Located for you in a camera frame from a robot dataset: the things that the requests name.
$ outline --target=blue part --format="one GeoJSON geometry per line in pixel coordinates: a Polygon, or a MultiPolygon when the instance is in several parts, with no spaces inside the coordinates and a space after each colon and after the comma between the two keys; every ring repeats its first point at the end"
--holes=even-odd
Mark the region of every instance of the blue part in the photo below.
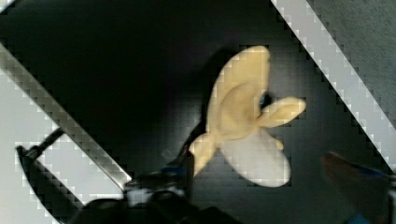
{"type": "Polygon", "coordinates": [[[175,173],[177,175],[182,175],[184,169],[182,167],[163,167],[161,169],[162,173],[175,173]]]}
{"type": "Polygon", "coordinates": [[[347,224],[370,224],[370,222],[361,214],[357,214],[352,219],[350,219],[347,224]]]}
{"type": "Polygon", "coordinates": [[[379,178],[379,177],[384,176],[384,174],[377,172],[375,170],[367,169],[367,168],[364,168],[364,167],[361,167],[361,166],[355,165],[355,164],[352,164],[352,166],[354,168],[358,169],[362,174],[368,175],[373,178],[379,178]]]}

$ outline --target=black table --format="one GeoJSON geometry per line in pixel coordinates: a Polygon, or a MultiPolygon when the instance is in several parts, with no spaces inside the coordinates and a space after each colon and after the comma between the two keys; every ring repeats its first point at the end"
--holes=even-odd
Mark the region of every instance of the black table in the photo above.
{"type": "Polygon", "coordinates": [[[130,175],[162,168],[201,122],[221,67],[237,52],[271,51],[275,98],[306,111],[271,133],[285,145],[291,181],[270,189],[216,155],[194,201],[245,223],[342,223],[355,211],[322,178],[326,151],[390,172],[375,147],[270,1],[16,2],[1,42],[130,175]]]}

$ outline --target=gray floor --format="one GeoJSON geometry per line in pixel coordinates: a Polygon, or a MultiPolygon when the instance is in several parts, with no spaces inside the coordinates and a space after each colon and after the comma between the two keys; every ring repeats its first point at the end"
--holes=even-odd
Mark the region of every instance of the gray floor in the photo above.
{"type": "Polygon", "coordinates": [[[396,125],[396,1],[307,0],[396,125]]]}

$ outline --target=black surface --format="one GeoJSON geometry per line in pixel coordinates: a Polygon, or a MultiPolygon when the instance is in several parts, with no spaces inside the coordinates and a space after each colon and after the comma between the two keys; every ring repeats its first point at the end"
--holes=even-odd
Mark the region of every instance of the black surface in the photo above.
{"type": "Polygon", "coordinates": [[[270,92],[307,102],[299,119],[271,130],[285,145],[291,181],[253,186],[218,153],[194,184],[198,205],[216,205],[244,223],[351,217],[351,205],[322,178],[319,157],[328,150],[388,171],[269,1],[24,0],[0,17],[0,38],[131,175],[177,155],[232,55],[267,46],[270,92]]]}

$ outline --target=white stripe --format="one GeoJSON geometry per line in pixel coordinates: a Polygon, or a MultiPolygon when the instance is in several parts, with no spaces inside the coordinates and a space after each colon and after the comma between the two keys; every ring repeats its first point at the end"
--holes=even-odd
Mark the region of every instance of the white stripe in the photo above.
{"type": "Polygon", "coordinates": [[[347,57],[305,0],[272,0],[388,166],[396,168],[396,131],[347,57]]]}

